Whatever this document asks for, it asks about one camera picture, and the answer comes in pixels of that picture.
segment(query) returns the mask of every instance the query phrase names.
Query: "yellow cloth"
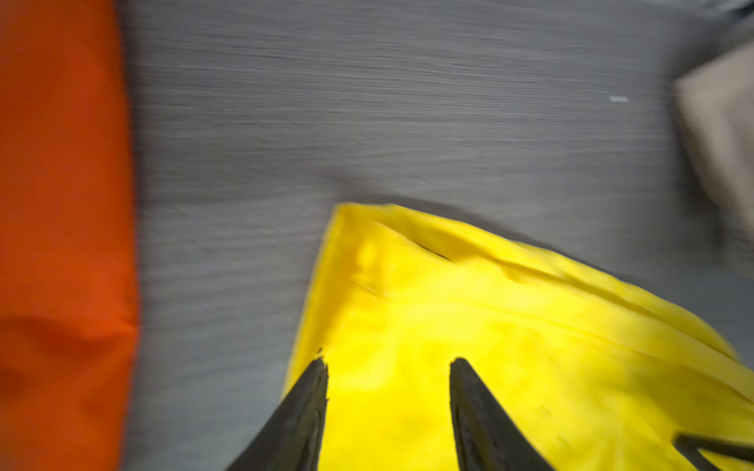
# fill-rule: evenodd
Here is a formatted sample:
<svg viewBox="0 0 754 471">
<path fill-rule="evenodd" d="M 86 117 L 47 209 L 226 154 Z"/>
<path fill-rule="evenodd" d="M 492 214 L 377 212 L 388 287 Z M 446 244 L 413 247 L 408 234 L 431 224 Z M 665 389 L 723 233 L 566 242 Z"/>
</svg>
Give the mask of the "yellow cloth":
<svg viewBox="0 0 754 471">
<path fill-rule="evenodd" d="M 754 443 L 754 373 L 704 321 L 564 256 L 400 206 L 336 208 L 286 392 L 318 355 L 330 376 L 321 471 L 457 470 L 457 356 L 558 471 L 692 471 L 677 433 Z"/>
</svg>

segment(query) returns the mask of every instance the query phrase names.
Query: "orange cloth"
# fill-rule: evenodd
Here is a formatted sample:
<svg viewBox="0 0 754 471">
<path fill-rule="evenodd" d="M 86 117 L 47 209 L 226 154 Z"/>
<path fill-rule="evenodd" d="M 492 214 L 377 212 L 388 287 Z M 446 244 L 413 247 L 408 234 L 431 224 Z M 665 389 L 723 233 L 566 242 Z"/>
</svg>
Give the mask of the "orange cloth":
<svg viewBox="0 0 754 471">
<path fill-rule="evenodd" d="M 118 467 L 136 349 L 110 0 L 0 2 L 0 468 Z"/>
</svg>

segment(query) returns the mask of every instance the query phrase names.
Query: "orange fabric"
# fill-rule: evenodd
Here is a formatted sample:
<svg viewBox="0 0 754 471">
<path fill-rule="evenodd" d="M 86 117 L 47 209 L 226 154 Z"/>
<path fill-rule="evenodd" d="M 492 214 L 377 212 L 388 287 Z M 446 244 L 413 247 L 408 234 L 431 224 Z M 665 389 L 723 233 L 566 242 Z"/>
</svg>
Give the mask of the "orange fabric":
<svg viewBox="0 0 754 471">
<path fill-rule="evenodd" d="M 0 2 L 0 468 L 118 467 L 134 199 L 111 0 Z"/>
</svg>

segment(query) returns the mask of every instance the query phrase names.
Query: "yellow fabric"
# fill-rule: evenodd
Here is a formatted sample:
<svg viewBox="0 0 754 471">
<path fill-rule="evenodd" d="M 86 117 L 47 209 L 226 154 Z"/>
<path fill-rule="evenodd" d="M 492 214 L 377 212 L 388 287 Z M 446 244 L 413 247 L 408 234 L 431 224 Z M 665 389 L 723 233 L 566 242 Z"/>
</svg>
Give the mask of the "yellow fabric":
<svg viewBox="0 0 754 471">
<path fill-rule="evenodd" d="M 286 392 L 318 355 L 330 376 L 321 471 L 457 470 L 457 356 L 558 471 L 692 471 L 677 433 L 754 443 L 754 373 L 704 321 L 556 253 L 399 206 L 336 208 Z"/>
</svg>

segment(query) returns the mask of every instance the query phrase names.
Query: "beige fabric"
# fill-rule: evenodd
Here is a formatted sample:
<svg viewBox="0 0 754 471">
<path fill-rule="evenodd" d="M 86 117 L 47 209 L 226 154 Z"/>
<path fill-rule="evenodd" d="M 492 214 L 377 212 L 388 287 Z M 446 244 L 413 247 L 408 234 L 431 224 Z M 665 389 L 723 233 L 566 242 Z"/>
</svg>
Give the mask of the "beige fabric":
<svg viewBox="0 0 754 471">
<path fill-rule="evenodd" d="M 754 41 L 679 79 L 676 101 L 707 192 L 754 234 Z"/>
</svg>

